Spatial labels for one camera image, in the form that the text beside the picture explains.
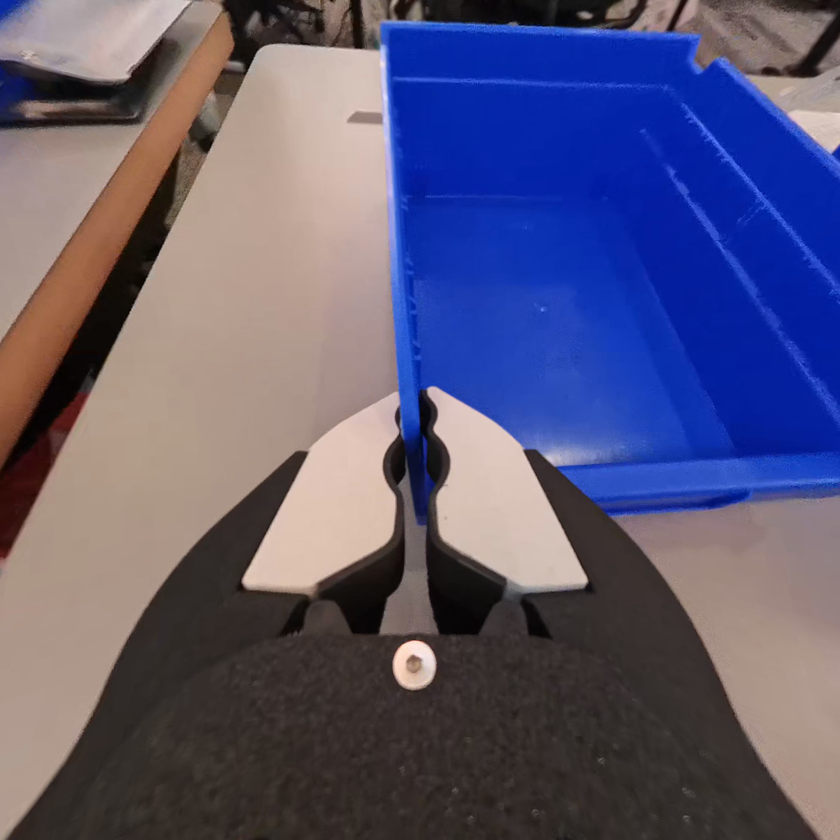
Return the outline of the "pale sheet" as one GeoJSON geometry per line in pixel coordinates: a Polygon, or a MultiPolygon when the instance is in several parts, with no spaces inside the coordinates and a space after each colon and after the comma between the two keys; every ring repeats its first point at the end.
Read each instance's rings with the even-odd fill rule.
{"type": "Polygon", "coordinates": [[[28,1],[2,16],[4,67],[95,84],[127,81],[189,1],[28,1]]]}

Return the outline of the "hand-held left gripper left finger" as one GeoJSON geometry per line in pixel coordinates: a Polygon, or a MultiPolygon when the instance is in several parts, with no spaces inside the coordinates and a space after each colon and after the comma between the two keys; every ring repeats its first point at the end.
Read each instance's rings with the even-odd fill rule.
{"type": "Polygon", "coordinates": [[[391,393],[310,447],[242,578],[247,591],[314,596],[386,546],[402,523],[399,406],[391,393]]]}

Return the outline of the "blue plastic bin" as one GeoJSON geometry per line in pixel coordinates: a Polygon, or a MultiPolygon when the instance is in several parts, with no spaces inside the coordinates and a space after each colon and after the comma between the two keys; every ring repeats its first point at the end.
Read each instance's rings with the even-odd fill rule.
{"type": "Polygon", "coordinates": [[[436,386],[612,513],[838,494],[838,152],[698,40],[383,24],[416,488],[436,386]]]}

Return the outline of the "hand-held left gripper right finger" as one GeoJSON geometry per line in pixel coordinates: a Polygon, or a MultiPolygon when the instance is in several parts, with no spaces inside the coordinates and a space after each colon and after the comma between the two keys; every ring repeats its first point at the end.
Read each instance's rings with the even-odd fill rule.
{"type": "Polygon", "coordinates": [[[428,441],[448,459],[429,502],[444,548],[490,572],[506,596],[584,590],[587,575],[519,442],[438,387],[426,397],[428,441]]]}

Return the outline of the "grey desk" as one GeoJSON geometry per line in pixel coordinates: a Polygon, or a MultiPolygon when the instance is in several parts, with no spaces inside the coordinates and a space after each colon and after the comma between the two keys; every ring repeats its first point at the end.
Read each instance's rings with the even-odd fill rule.
{"type": "MultiPolygon", "coordinates": [[[[293,452],[396,390],[373,51],[245,76],[2,572],[2,838],[73,749],[188,550],[293,452]]],[[[619,518],[741,724],[838,838],[838,498],[619,518]]]]}

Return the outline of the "neighbouring desk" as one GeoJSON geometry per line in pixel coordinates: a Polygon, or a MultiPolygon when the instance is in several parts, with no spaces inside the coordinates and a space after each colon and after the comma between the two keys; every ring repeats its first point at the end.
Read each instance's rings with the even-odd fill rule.
{"type": "Polygon", "coordinates": [[[2,132],[2,463],[233,48],[222,6],[192,3],[165,34],[139,123],[2,132]]]}

